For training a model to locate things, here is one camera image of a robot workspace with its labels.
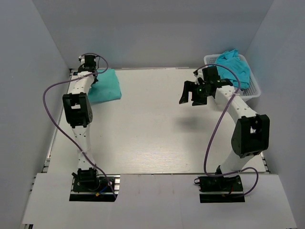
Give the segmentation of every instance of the gray wall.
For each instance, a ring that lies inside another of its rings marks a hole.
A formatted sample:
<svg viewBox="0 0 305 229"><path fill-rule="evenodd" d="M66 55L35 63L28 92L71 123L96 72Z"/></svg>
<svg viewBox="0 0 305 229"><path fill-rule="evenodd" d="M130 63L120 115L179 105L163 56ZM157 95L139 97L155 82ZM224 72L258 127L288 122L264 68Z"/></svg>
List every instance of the gray wall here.
<svg viewBox="0 0 305 229"><path fill-rule="evenodd" d="M0 30L0 224L17 229L54 130L42 93L69 73L30 0L1 1ZM48 96L56 117L63 90L55 88Z"/></svg>
<svg viewBox="0 0 305 229"><path fill-rule="evenodd" d="M300 229L305 229L304 12L305 1L274 1L246 53L262 89L252 104L271 122L265 156L280 176Z"/></svg>
<svg viewBox="0 0 305 229"><path fill-rule="evenodd" d="M245 53L273 0L33 0L64 60L87 51L112 67L198 66Z"/></svg>

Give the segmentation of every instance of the wire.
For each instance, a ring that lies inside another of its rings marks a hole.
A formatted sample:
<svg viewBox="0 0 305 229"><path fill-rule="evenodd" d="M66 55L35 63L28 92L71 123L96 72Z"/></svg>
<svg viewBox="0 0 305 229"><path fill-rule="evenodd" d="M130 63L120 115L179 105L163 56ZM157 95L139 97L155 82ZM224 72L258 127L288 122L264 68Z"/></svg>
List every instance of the wire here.
<svg viewBox="0 0 305 229"><path fill-rule="evenodd" d="M96 191L100 186L101 186L101 180L99 179L99 185L97 186L97 188L94 190L92 190L92 189L88 189L88 190L93 192L93 191Z"/></svg>
<svg viewBox="0 0 305 229"><path fill-rule="evenodd" d="M103 191L105 191L107 189L107 186L104 187L101 191L99 191L99 194L101 194Z"/></svg>
<svg viewBox="0 0 305 229"><path fill-rule="evenodd" d="M101 57L99 57L99 61L97 62L97 69L100 68L100 60L101 60Z"/></svg>
<svg viewBox="0 0 305 229"><path fill-rule="evenodd" d="M259 176L259 175L258 175L258 171L257 171L255 168L253 168L253 167L247 167L247 168L244 168L244 169L239 170L239 171L234 171L234 172L229 172L229 173L224 173L224 174L213 174L213 175L212 175L212 174L209 174L209 173L207 172L207 170L206 170L206 164L207 164L207 160L208 160L208 155L209 155L210 148L211 148L212 142L213 142L213 140L214 140L215 134L216 134L216 132L217 132L217 130L218 130L218 127L219 127L219 125L220 125L220 123L221 123L221 121L222 121L222 119L223 119L223 117L224 117L224 114L226 113L226 111L227 111L228 108L229 108L229 105L231 104L231 102L232 102L233 99L235 98L237 92L240 90L240 81L239 81L237 75L236 75L231 69L229 69L229 68L227 68L227 67L225 67L225 66L223 66L223 65L221 65L221 64L217 64L217 63L205 64L205 65L201 66L200 68L197 68L195 72L198 72L198 70L200 70L200 69L202 69L202 68L204 68L204 67L207 67L207 66L209 66L209 65L222 67L222 68L228 70L228 71L236 78L237 83L238 83L238 87L237 87L236 91L232 94L232 96L231 96L231 98L229 99L228 103L226 104L226 106L225 106L225 108L224 108L224 111L223 111L222 114L220 115L220 117L219 117L219 119L218 119L218 122L217 122L217 124L216 124L216 126L215 126L215 129L213 130L212 136L211 136L211 138L210 138L210 141L209 141L209 144L208 144L208 146L207 146L207 149L206 149L206 152L205 152L205 156L204 156L203 171L204 171L204 174L205 174L206 176L208 176L208 177L224 177L224 176L227 176L227 175L232 175L232 174L236 174L236 173L241 173L241 172L244 172L244 171L249 170L249 169L254 170L255 173L256 173L256 181L255 181L254 185L252 186L252 188L251 188L249 191L247 191L246 193L244 193L244 194L242 194L242 195L240 195L240 196L237 196L237 197L242 197L242 196L245 196L245 195L249 194L250 192L252 192L252 190L253 190L253 189L256 187L256 185L257 185L258 176Z"/></svg>
<svg viewBox="0 0 305 229"><path fill-rule="evenodd" d="M108 69L108 63L107 63L106 60L105 60L105 62L106 62L106 64L107 64L107 67L106 67L106 69L105 69L103 72L101 72L101 73L99 73L99 74L104 73L104 72ZM76 81L76 80L79 80L79 79L88 77L88 76L93 75L93 74L96 74L96 72L86 74L86 75L84 75L84 76L82 76L82 77L78 77L78 78L73 79L73 80L66 80L66 81L62 81L62 82L59 82L59 83L52 84L51 86L49 86L49 87L43 92L42 101L43 101L44 109L46 110L46 112L47 112L49 118L51 119L52 123L56 126L56 128L57 128L60 132L62 132L63 135L65 135L70 141L72 141L72 142L76 145L76 147L81 151L81 153L84 155L84 157L85 157L86 160L89 162L89 164L92 165L92 166L93 166L94 168L96 168L97 170L99 170L101 173L103 173L103 175L105 176L105 178L106 178L106 180L107 180L107 183L110 184L110 180L108 179L108 177L107 177L107 175L104 173L104 171L103 171L101 168L99 168L97 165L95 165L95 164L88 158L88 156L87 156L86 153L83 151L83 149L80 147L80 145L78 145L77 142L74 141L74 139L72 139L72 138L71 138L63 129L61 129L61 127L56 123L56 121L55 121L54 118L52 117L52 115L51 115L51 113L50 113L50 111L49 111L49 109L48 109L48 107L47 107L47 103L46 103L46 93L47 93L48 90L50 90L51 88L53 88L53 87L55 87L55 86L57 86L57 85L60 85L60 84L70 83L70 82L73 82L73 81ZM110 186L110 189L111 189L111 191L112 191L112 193L113 193L114 198L116 199L116 194L115 194L115 192L114 192L114 190L113 190L113 187L112 187L111 185L109 185L109 186Z"/></svg>

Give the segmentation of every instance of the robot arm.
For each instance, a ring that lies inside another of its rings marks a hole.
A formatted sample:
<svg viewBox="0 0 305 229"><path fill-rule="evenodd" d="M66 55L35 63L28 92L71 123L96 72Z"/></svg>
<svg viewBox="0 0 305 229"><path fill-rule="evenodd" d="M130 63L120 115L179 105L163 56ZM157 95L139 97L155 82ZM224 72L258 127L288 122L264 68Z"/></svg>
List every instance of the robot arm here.
<svg viewBox="0 0 305 229"><path fill-rule="evenodd" d="M232 98L235 88L228 79L220 79L217 68L203 69L203 78L197 77L196 82L184 82L183 94L180 104L188 102L189 92L192 93L193 106L207 104L207 97L213 96L220 106L226 106ZM252 110L239 95L236 95L228 106L227 112L235 122L235 129L231 139L232 150L228 158L216 169L217 175L199 177L201 192L242 191L241 180L238 173L245 164L255 155L268 148L269 144L269 118L259 115Z"/></svg>
<svg viewBox="0 0 305 229"><path fill-rule="evenodd" d="M225 106L234 93L230 85L216 89L215 102ZM227 112L235 122L231 139L232 150L228 158L220 165L222 174L242 170L245 164L255 155L268 148L269 118L252 110L239 95L230 103ZM231 174L224 177L235 177Z"/></svg>
<svg viewBox="0 0 305 229"><path fill-rule="evenodd" d="M80 77L80 79L76 81L72 91L62 97L66 120L72 128L75 141L94 164L95 161L91 154L90 144L90 123L92 122L93 114L87 94L91 85L97 82L98 74L96 72L95 58L94 55L79 57L81 65L78 68L77 77ZM96 74L81 78L93 72L96 72ZM81 185L94 189L99 182L97 179L98 173L79 149L77 149L77 152L78 171L77 174L73 173L73 176Z"/></svg>

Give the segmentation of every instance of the plastic basket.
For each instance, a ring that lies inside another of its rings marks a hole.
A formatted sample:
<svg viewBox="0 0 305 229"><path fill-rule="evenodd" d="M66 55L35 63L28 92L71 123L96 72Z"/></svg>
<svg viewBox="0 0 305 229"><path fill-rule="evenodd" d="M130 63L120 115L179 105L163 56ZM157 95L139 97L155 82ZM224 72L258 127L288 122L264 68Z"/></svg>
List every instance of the plastic basket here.
<svg viewBox="0 0 305 229"><path fill-rule="evenodd" d="M220 56L220 54L213 54L213 55L207 55L204 57L204 64L208 64L208 63L215 63L216 59ZM239 54L239 58L242 61L245 61L247 63L247 65L249 66L246 58ZM241 95L240 97L244 100L244 101L248 101L249 99L252 98L256 98L259 97L261 95L261 90L258 87L258 84L256 82L256 79L254 78L254 75L251 71L250 68L250 85L248 89L243 90L243 95Z"/></svg>

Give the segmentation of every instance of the folded cloth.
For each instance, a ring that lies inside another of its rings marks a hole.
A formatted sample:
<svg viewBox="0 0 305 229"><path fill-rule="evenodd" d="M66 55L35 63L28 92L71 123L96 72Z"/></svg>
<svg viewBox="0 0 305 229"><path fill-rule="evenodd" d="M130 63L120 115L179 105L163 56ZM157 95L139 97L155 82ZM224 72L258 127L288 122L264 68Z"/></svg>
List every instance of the folded cloth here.
<svg viewBox="0 0 305 229"><path fill-rule="evenodd" d="M232 70L240 81L240 88L247 89L250 85L250 68L245 61L241 61L238 56L238 50L225 51L221 54L215 63L221 64ZM237 80L228 70L217 67L221 79L229 79L234 87L238 87Z"/></svg>
<svg viewBox="0 0 305 229"><path fill-rule="evenodd" d="M122 97L120 83L114 69L108 69L97 76L98 82L92 84L88 93L91 103L102 103L117 100Z"/></svg>

